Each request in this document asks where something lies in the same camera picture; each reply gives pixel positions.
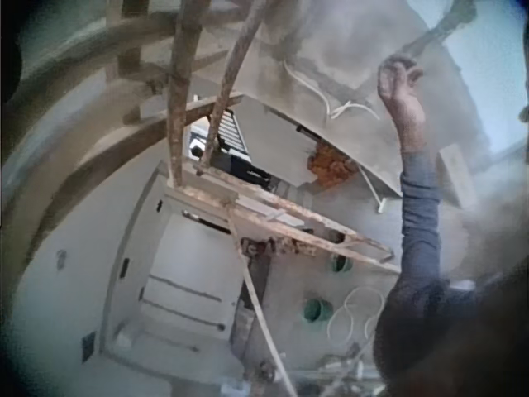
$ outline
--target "hand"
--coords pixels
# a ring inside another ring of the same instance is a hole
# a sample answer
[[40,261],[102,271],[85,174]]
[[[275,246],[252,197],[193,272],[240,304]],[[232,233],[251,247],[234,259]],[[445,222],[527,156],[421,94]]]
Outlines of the hand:
[[426,145],[426,116],[415,93],[421,76],[415,61],[403,55],[388,58],[379,69],[379,96],[393,118],[404,152],[420,151]]

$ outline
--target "gray long-sleeve shirt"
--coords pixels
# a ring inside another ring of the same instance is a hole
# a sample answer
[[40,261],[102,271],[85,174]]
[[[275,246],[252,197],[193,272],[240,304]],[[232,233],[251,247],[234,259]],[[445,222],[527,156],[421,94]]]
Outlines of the gray long-sleeve shirt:
[[449,288],[439,276],[439,197],[426,152],[403,154],[402,273],[377,325],[374,357],[386,379],[423,358],[460,318],[473,295]]

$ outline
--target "gray sleeve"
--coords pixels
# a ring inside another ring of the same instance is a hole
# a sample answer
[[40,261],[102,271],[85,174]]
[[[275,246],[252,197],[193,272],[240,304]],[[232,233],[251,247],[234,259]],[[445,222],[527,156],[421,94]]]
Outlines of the gray sleeve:
[[438,205],[436,172],[425,152],[403,153],[403,258],[404,278],[439,276]]

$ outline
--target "person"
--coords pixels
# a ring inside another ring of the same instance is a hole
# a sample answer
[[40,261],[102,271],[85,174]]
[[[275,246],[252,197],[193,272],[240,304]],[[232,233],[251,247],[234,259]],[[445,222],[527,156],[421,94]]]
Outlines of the person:
[[[200,159],[204,151],[199,146],[194,146],[191,148],[191,154]],[[236,155],[223,152],[220,148],[213,151],[211,165],[249,184],[257,184],[263,189],[268,189],[269,187],[270,174],[254,167],[250,162]]]
[[527,260],[473,291],[440,277],[439,193],[415,93],[421,76],[405,56],[379,69],[403,162],[403,256],[375,329],[375,363],[390,396],[529,395]]

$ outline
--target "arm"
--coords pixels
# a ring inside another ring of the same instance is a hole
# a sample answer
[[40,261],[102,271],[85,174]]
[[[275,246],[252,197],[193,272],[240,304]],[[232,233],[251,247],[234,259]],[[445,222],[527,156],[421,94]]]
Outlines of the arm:
[[415,95],[422,71],[393,57],[379,71],[379,95],[397,128],[403,160],[403,277],[439,275],[439,204],[436,173],[426,151],[425,114]]

